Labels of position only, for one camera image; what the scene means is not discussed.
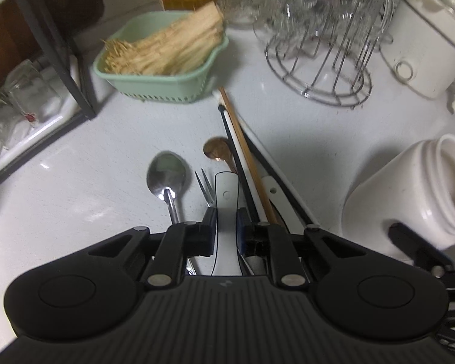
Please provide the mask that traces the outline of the white ceramic soup spoon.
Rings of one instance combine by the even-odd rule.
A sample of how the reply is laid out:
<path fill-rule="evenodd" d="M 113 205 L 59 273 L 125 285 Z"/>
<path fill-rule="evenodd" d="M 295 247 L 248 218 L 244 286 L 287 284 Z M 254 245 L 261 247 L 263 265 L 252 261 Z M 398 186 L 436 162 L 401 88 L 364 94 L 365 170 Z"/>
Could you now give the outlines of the white ceramic soup spoon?
<path fill-rule="evenodd" d="M 240 276 L 238 260 L 238 175 L 231 172 L 215 176 L 217 205 L 217 251 L 213 269 L 214 276 Z"/>

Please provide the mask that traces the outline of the small metal fork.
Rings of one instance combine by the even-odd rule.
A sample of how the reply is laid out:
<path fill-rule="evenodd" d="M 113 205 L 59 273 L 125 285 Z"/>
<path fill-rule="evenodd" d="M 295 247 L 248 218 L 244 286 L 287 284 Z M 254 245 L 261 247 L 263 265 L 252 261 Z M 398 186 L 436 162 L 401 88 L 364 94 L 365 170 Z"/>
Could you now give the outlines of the small metal fork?
<path fill-rule="evenodd" d="M 213 186 L 211 185 L 209 178 L 206 172 L 201 169 L 201 173 L 198 174 L 195 172 L 195 177 L 198 182 L 198 185 L 201 189 L 201 192 L 204 196 L 204 199 L 209 207 L 215 207 L 216 205 L 216 198 L 215 198 L 215 191 Z"/>

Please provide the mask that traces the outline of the silver metal spoon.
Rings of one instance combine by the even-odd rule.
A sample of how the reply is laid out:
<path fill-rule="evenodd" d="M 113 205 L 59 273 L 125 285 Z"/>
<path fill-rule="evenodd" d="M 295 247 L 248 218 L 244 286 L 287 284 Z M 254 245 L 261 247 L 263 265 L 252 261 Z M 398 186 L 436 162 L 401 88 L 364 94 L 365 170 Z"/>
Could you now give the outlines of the silver metal spoon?
<path fill-rule="evenodd" d="M 171 151 L 158 153 L 147 168 L 147 187 L 155 197 L 166 204 L 172 224 L 180 223 L 176 199 L 182 193 L 186 177 L 184 161 Z"/>

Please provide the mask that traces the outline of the white ceramic jar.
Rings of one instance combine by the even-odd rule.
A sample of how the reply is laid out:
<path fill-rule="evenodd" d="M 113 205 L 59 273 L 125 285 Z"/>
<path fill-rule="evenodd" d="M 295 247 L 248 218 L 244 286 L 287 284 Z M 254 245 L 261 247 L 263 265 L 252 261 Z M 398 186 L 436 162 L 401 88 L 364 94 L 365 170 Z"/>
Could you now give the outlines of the white ceramic jar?
<path fill-rule="evenodd" d="M 355 187 L 343 207 L 344 238 L 407 262 L 389 239 L 395 223 L 441 251 L 455 247 L 455 136 L 413 144 Z"/>

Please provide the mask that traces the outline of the copper brown spoon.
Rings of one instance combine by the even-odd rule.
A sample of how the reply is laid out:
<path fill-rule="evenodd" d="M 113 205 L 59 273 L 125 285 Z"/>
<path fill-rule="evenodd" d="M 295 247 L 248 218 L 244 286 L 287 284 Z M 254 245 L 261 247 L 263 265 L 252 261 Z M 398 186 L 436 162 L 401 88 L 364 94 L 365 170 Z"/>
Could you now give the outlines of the copper brown spoon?
<path fill-rule="evenodd" d="M 204 143 L 203 152 L 211 160 L 225 162 L 231 172 L 237 173 L 237 167 L 227 138 L 221 136 L 209 138 Z"/>

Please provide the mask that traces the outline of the black chopstick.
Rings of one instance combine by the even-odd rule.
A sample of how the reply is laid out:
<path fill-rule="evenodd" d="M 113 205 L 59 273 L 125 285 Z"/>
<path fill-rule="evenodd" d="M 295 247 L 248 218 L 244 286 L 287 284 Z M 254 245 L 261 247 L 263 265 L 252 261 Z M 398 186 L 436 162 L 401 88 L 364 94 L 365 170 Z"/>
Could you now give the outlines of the black chopstick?
<path fill-rule="evenodd" d="M 235 165 L 237 167 L 237 174 L 241 182 L 241 187 L 244 193 L 248 213 L 251 217 L 251 221 L 256 224 L 260 222 L 260 217 L 252 196 L 251 188 L 247 181 L 246 173 L 241 165 L 239 151 L 235 144 L 235 140 L 237 140 L 236 133 L 234 131 L 234 128 L 232 127 L 232 124 L 230 123 L 230 118 L 228 116 L 227 110 L 221 104 L 217 106 L 217 109 L 220 112 L 221 117 L 223 119 L 223 126 L 225 128 L 228 143 L 232 151 L 232 156 L 234 158 Z"/>

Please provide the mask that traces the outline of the white chopstick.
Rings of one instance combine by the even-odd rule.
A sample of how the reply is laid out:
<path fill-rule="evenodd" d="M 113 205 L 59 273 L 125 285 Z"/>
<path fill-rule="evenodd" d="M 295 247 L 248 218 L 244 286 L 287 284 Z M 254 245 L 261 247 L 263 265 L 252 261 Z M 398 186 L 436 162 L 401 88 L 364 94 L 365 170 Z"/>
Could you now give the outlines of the white chopstick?
<path fill-rule="evenodd" d="M 261 182 L 254 157 L 241 129 L 238 115 L 223 87 L 215 90 L 214 97 L 218 100 L 218 108 L 226 121 L 227 133 L 231 136 L 231 141 L 235 149 L 235 160 L 240 165 L 242 176 L 244 176 L 247 183 L 246 191 L 251 195 L 258 219 L 263 223 L 271 222 L 274 217 L 273 210 L 269 203 L 265 187 Z"/>

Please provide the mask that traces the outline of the green plastic basket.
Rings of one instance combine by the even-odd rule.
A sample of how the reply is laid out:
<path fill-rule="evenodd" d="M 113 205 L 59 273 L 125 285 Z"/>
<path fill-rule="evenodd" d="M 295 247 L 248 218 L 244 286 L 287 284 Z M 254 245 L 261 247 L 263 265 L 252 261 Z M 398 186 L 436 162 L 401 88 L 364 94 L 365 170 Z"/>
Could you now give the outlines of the green plastic basket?
<path fill-rule="evenodd" d="M 134 42 L 162 30 L 175 20 L 185 16 L 185 11 L 147 12 L 130 19 L 111 38 Z M 132 76 L 116 75 L 105 71 L 106 50 L 103 49 L 93 62 L 95 74 L 107 81 L 118 92 L 140 100 L 156 100 L 167 103 L 191 103 L 203 94 L 209 72 L 217 56 L 228 47 L 229 38 L 213 49 L 205 63 L 193 72 L 179 76 Z"/>

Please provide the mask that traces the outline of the black dish drying rack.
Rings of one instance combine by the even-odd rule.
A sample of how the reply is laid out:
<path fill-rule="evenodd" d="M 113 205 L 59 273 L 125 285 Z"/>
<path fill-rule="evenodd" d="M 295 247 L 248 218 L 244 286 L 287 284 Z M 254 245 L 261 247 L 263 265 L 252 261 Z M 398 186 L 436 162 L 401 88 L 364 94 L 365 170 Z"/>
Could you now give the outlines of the black dish drying rack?
<path fill-rule="evenodd" d="M 99 111 L 89 66 L 75 41 L 60 34 L 43 0 L 17 3 L 46 59 L 68 90 L 68 97 L 58 115 L 2 154 L 0 185 L 40 151 L 95 118 Z"/>

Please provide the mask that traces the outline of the white electric cooking pot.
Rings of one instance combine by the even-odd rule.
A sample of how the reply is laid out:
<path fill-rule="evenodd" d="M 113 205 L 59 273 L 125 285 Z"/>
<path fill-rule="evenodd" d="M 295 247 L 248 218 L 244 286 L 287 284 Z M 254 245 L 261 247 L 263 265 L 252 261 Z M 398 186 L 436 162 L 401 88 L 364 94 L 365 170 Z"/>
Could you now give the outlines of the white electric cooking pot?
<path fill-rule="evenodd" d="M 395 78 L 426 99 L 455 80 L 455 0 L 399 0 L 381 55 Z"/>

